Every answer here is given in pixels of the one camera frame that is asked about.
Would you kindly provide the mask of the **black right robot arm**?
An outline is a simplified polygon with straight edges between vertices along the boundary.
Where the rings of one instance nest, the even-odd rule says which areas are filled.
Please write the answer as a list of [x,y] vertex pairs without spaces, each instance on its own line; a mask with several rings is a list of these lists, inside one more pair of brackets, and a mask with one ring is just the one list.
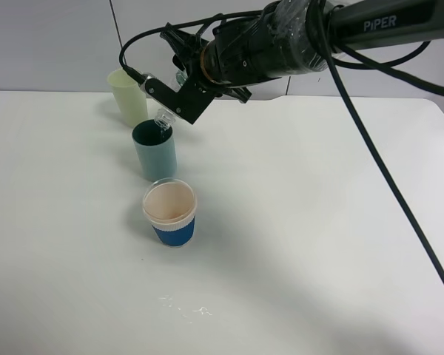
[[274,1],[254,19],[222,21],[213,40],[167,26],[161,37],[188,75],[210,86],[248,87],[323,71],[317,19],[329,49],[389,47],[444,38],[444,1]]

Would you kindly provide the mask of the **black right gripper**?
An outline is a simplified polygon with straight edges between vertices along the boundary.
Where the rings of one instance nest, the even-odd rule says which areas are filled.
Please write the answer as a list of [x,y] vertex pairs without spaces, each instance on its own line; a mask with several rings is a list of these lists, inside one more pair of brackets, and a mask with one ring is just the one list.
[[[258,18],[238,18],[214,28],[214,39],[203,49],[200,66],[213,84],[217,97],[223,95],[245,104],[252,93],[248,86],[278,79],[271,68],[275,59],[273,35],[270,33],[272,14]],[[199,35],[184,32],[166,23],[160,37],[175,55],[193,55],[202,46]]]

